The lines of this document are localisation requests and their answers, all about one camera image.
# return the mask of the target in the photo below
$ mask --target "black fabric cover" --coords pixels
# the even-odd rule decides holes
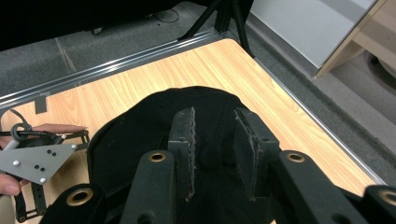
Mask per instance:
[[[177,201],[177,223],[269,223],[268,201],[248,200],[235,164],[233,111],[246,107],[225,91],[189,87],[156,92],[111,120],[88,148],[91,183],[106,194],[131,184],[140,157],[158,149],[177,111],[192,106],[195,194],[188,203]]]

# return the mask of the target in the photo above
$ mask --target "human hand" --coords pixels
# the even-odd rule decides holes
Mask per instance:
[[[42,124],[33,128],[33,131],[47,131],[50,133],[76,133],[86,127],[68,124]],[[0,137],[0,146],[4,148],[12,140],[10,136]],[[0,174],[0,194],[18,195],[21,192],[21,183],[10,175]]]

